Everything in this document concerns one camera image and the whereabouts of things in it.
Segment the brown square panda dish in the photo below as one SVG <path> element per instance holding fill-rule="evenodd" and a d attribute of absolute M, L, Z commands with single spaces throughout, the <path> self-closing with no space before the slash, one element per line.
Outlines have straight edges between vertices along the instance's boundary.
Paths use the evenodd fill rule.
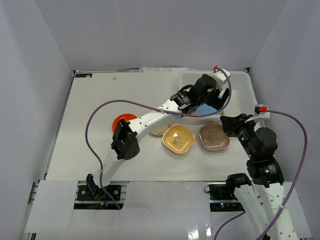
<path fill-rule="evenodd" d="M 202 126 L 199 130 L 199 137 L 203 147 L 209 151 L 223 150 L 230 145 L 230 139 L 224 133 L 221 124 Z"/>

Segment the blue round plate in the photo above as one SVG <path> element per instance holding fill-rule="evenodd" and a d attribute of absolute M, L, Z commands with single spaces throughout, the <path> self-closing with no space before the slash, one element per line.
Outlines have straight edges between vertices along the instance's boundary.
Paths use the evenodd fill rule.
<path fill-rule="evenodd" d="M 210 107 L 209 105 L 206 104 L 206 99 L 204 99 L 203 104 L 200 105 L 194 112 L 191 112 L 191 115 L 199 116 L 199 115 L 207 115 L 207 114 L 212 114 L 215 113 L 216 115 L 221 115 L 223 113 L 223 110 L 218 109 L 216 110 L 213 107 Z"/>

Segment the yellow square panda dish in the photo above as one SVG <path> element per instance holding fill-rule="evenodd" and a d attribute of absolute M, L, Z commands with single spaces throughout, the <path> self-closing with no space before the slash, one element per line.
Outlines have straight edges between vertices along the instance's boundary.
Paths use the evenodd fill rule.
<path fill-rule="evenodd" d="M 182 125 L 171 126 L 162 136 L 163 144 L 178 155 L 186 153 L 195 142 L 195 135 Z"/>

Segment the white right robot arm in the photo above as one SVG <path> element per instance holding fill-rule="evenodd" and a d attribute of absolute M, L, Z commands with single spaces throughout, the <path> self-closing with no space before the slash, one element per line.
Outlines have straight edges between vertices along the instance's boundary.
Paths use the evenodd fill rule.
<path fill-rule="evenodd" d="M 226 195 L 238 199 L 260 240 L 296 240 L 289 210 L 285 208 L 285 178 L 275 158 L 276 133 L 267 127 L 255 129 L 269 118 L 268 108 L 256 105 L 253 115 L 221 116 L 223 131 L 237 138 L 248 156 L 248 173 L 231 174 L 226 179 Z"/>

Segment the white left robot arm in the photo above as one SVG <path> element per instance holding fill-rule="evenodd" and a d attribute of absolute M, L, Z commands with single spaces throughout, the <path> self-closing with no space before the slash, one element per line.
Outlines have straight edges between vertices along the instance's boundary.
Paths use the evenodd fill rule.
<path fill-rule="evenodd" d="M 120 166 L 135 158 L 139 152 L 139 142 L 150 132 L 161 125 L 182 117 L 194 118 L 195 111 L 209 105 L 215 113 L 222 111 L 229 101 L 231 88 L 228 87 L 223 95 L 224 84 L 230 83 L 230 74 L 219 70 L 211 75 L 203 74 L 194 84 L 183 86 L 159 107 L 150 107 L 150 111 L 132 120 L 120 119 L 115 127 L 106 159 L 98 157 L 100 168 L 96 174 L 88 174 L 86 186 L 88 193 L 99 200 L 111 194 L 106 187 Z"/>

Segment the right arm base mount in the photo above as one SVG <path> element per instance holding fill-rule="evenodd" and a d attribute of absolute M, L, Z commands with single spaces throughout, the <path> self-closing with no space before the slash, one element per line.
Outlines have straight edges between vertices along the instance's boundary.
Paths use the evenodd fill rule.
<path fill-rule="evenodd" d="M 230 194 L 225 184 L 208 184 L 203 191 L 209 195 L 209 206 L 212 213 L 244 211 L 239 200 Z"/>

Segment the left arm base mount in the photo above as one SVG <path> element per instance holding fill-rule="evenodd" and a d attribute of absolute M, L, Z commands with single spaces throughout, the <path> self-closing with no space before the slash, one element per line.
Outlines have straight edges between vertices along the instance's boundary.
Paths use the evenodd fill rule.
<path fill-rule="evenodd" d="M 112 183 L 103 190 L 89 174 L 79 181 L 74 200 L 75 210 L 121 210 L 126 197 L 126 185 Z"/>

